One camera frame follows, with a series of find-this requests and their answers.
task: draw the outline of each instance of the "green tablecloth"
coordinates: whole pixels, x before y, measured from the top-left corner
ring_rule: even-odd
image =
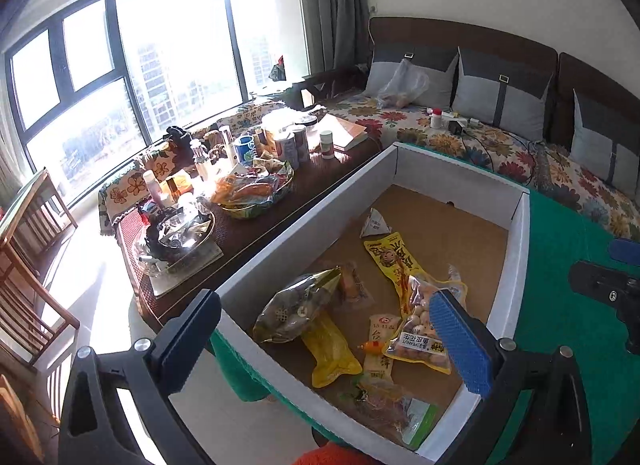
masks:
[[[560,345],[574,350],[589,405],[594,465],[609,461],[640,415],[640,357],[624,349],[625,326],[612,308],[573,293],[567,280],[571,264],[579,259],[638,274],[637,268],[609,258],[611,239],[600,226],[531,191],[527,279],[514,338],[525,350],[552,353]],[[277,394],[218,333],[211,342],[225,377],[242,400],[274,393],[316,429],[338,440]],[[489,463],[506,453],[524,405],[519,402]]]

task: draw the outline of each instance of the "floral fabric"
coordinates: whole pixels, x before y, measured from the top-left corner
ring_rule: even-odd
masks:
[[[540,191],[614,236],[640,241],[640,212],[635,203],[569,160],[562,149],[518,139],[482,123],[467,128],[473,137],[456,137],[445,130],[432,130],[421,106],[381,110],[375,99],[361,95],[334,99],[326,108],[337,117],[365,126],[383,148],[399,140],[466,160]]]
[[[629,197],[569,160],[561,150],[547,148],[546,160],[548,170],[541,172],[540,192],[614,236],[640,241],[640,212]]]
[[[523,185],[533,183],[536,146],[504,131],[480,124],[467,128],[469,135],[456,137],[446,130],[432,130],[430,117],[421,106],[380,110],[376,100],[360,95],[328,103],[334,116],[367,128],[370,137],[387,148],[396,140],[429,148],[443,155],[466,160],[475,166],[504,175]]]
[[[236,136],[243,130],[260,122],[270,111],[284,107],[282,102],[261,100],[239,106],[233,113],[216,117],[209,124],[197,126],[191,134],[194,138],[202,138],[213,129],[213,125],[228,125]],[[149,169],[162,182],[171,174],[183,169],[175,163],[176,153],[169,142],[151,146],[143,153],[135,156],[121,171],[106,181],[98,191],[98,215],[100,217],[100,234],[113,236],[118,221],[140,201],[149,196],[142,174]]]

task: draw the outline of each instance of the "metal screw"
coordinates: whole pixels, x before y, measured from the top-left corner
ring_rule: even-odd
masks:
[[[151,341],[147,338],[138,339],[133,343],[136,351],[147,351],[151,347]]]
[[[560,347],[560,354],[563,357],[566,357],[566,358],[570,359],[571,357],[574,356],[574,351],[569,346],[561,346]]]
[[[91,354],[91,348],[89,346],[82,346],[76,355],[79,359],[87,358]]]
[[[516,343],[513,340],[504,337],[500,339],[500,348],[505,351],[513,351],[514,349],[516,349]]]

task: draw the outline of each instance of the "yellow snack package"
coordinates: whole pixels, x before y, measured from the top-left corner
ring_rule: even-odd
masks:
[[[327,312],[321,312],[301,337],[318,363],[311,373],[313,387],[325,387],[340,375],[359,375],[362,372],[362,366],[351,353],[347,340]]]
[[[429,302],[436,291],[446,288],[466,309],[466,285],[461,281],[438,281],[421,272],[409,276],[409,287],[411,313],[402,319],[383,354],[404,362],[419,362],[449,375],[449,354],[431,324]]]
[[[424,270],[406,249],[402,236],[398,232],[378,241],[363,241],[363,243],[380,270],[394,283],[400,298],[401,315],[403,317],[409,315],[411,313],[409,275],[416,272],[424,273]]]

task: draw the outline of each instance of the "blue gripper pad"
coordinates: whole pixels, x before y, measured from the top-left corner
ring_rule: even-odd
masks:
[[[607,247],[609,257],[628,265],[640,265],[640,243],[631,239],[612,239]]]
[[[436,334],[444,343],[466,388],[486,398],[491,392],[501,359],[495,349],[495,338],[478,319],[466,313],[449,290],[431,296],[429,312]]]

